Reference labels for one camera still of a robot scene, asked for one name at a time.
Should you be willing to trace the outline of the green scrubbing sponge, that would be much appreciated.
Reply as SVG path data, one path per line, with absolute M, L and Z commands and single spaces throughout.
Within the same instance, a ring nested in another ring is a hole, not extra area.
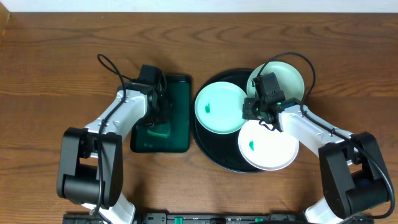
M 147 129 L 147 134 L 159 138 L 167 138 L 170 136 L 171 127 L 170 123 L 155 124 Z

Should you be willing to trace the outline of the mint green plate with stain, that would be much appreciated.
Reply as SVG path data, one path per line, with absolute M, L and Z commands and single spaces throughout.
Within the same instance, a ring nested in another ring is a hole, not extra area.
M 198 122 L 215 134 L 230 134 L 241 129 L 245 91 L 230 82 L 214 82 L 203 87 L 194 103 Z

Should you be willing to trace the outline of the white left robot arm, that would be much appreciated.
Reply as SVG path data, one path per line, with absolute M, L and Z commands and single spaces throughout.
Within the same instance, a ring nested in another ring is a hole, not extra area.
M 89 208 L 106 223 L 132 223 L 136 208 L 122 193 L 123 141 L 137 124 L 165 122 L 168 108 L 163 91 L 128 83 L 97 119 L 84 128 L 68 128 L 62 138 L 58 196 Z

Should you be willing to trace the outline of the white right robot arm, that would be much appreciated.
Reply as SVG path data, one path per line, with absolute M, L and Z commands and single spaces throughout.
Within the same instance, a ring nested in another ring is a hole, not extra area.
M 323 198 L 304 212 L 309 223 L 346 223 L 386 202 L 388 211 L 370 218 L 384 219 L 393 213 L 394 187 L 372 134 L 337 128 L 298 99 L 285 99 L 281 91 L 245 98 L 243 118 L 292 136 L 318 157 Z

